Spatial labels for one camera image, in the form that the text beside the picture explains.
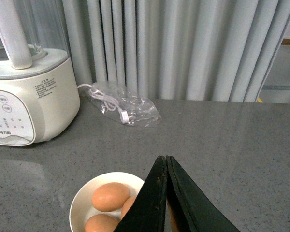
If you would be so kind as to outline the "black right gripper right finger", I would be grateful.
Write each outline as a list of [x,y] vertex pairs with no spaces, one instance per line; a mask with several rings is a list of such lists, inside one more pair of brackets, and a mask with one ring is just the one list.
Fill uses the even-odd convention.
[[167,156],[167,204],[173,232],[238,232],[173,156]]

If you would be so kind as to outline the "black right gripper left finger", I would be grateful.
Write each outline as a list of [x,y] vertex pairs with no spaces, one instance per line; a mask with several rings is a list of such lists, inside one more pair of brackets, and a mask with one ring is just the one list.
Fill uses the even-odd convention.
[[158,156],[131,208],[116,232],[162,232],[165,226],[168,167]]

